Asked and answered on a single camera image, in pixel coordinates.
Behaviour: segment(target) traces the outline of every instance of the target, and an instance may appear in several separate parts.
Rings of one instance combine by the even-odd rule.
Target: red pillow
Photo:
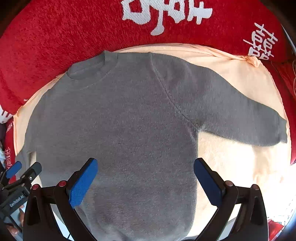
[[[287,59],[281,24],[259,0],[32,0],[0,39],[0,103],[14,114],[102,50],[174,42]]]

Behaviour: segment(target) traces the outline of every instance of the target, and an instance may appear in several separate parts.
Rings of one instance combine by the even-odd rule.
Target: red cushion
[[[252,34],[262,43],[251,46]],[[172,42],[238,55],[267,44],[265,58],[287,59],[281,24],[259,0],[32,0],[0,39],[0,103],[14,114],[72,63],[102,50]]]
[[[276,68],[278,73],[280,74],[282,80],[284,81],[285,85],[287,86],[290,95],[293,97],[295,103],[296,103],[296,86],[295,86],[295,72],[296,70],[293,69],[296,67],[296,60],[288,61],[284,63],[277,63],[273,62],[272,65]]]

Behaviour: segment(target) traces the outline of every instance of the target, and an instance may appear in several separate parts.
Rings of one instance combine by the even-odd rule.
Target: blue gripper pad
[[[89,189],[97,173],[98,162],[96,159],[93,159],[70,190],[69,202],[72,208],[81,204],[87,190]]]
[[[20,169],[22,168],[22,164],[20,161],[17,161],[11,168],[6,171],[6,178],[12,178]]]
[[[202,162],[204,162],[202,158],[198,158],[194,161],[194,174],[196,175],[199,183],[202,185],[202,188],[205,191],[210,203],[219,207],[222,203],[222,191],[210,174],[212,170],[206,163],[205,166]]]

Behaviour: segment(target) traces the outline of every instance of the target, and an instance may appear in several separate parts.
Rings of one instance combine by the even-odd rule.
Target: human hand
[[[20,223],[21,223],[21,225],[22,225],[22,227],[23,227],[23,225],[24,225],[24,216],[25,216],[25,213],[24,213],[23,210],[21,210],[21,208],[24,208],[24,205],[22,205],[22,206],[19,208],[20,213],[19,213],[19,215],[18,215],[19,221],[20,221]],[[19,232],[18,229],[17,229],[16,227],[14,227],[13,225],[6,225],[6,227],[7,227],[8,231],[11,233],[11,235],[12,235],[13,237],[15,237],[15,236],[18,234],[18,232]]]

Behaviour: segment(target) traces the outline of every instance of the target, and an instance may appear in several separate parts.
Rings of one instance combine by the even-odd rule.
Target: sweatshirt sleeve
[[[287,142],[285,119],[244,96],[213,70],[177,57],[151,55],[171,103],[198,130],[258,146]]]

